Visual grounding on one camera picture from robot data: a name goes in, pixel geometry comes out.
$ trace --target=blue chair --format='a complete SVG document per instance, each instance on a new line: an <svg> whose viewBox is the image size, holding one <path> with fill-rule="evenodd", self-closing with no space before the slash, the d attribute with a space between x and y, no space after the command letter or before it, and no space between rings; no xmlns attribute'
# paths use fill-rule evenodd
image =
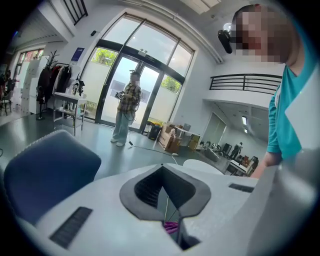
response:
<svg viewBox="0 0 320 256"><path fill-rule="evenodd" d="M4 171L15 214L35 224L48 210L95 178L101 159L64 130L30 144Z"/></svg>

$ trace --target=balcony railing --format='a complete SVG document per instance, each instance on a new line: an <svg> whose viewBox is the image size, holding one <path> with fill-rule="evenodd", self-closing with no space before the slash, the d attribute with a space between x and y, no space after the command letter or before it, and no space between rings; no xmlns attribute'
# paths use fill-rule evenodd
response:
<svg viewBox="0 0 320 256"><path fill-rule="evenodd" d="M211 76L210 90L250 91L275 94L282 76L273 74L225 74Z"/></svg>
<svg viewBox="0 0 320 256"><path fill-rule="evenodd" d="M73 25L76 25L84 16L88 16L84 0L63 0L63 2L74 21Z"/></svg>

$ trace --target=ceiling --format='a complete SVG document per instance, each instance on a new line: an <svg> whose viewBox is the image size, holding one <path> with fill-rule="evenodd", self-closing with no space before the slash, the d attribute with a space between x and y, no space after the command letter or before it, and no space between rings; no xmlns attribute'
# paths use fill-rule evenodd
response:
<svg viewBox="0 0 320 256"><path fill-rule="evenodd" d="M269 117L268 110L248 105L215 102L218 108L225 114L225 117L232 124L234 129L268 142ZM242 116L247 117L247 127L244 126Z"/></svg>
<svg viewBox="0 0 320 256"><path fill-rule="evenodd" d="M226 51L218 40L218 31L232 21L234 13L256 0L120 0L129 2L154 2L187 20L211 43L220 56Z"/></svg>
<svg viewBox="0 0 320 256"><path fill-rule="evenodd" d="M11 41L10 48L23 45L61 40L53 26L45 19L38 9L35 9L22 24L18 34Z"/></svg>

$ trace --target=light blue jeans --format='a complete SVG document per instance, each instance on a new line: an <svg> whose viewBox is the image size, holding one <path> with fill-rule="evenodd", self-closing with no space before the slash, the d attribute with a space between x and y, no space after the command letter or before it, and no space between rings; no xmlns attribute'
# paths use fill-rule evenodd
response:
<svg viewBox="0 0 320 256"><path fill-rule="evenodd" d="M127 142L129 126L132 125L135 118L133 115L131 113L124 114L119 111L116 113L113 139L123 144Z"/></svg>

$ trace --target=tree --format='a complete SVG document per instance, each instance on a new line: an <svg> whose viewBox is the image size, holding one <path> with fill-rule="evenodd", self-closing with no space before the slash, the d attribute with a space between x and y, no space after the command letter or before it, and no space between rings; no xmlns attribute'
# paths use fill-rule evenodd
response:
<svg viewBox="0 0 320 256"><path fill-rule="evenodd" d="M98 48L92 58L92 62L111 66L114 63L117 54L112 50Z"/></svg>
<svg viewBox="0 0 320 256"><path fill-rule="evenodd" d="M179 82L177 82L176 80L174 80L172 77L167 76L162 81L161 86L164 88L167 88L168 90L170 90L171 92L176 94L179 91L181 84Z"/></svg>

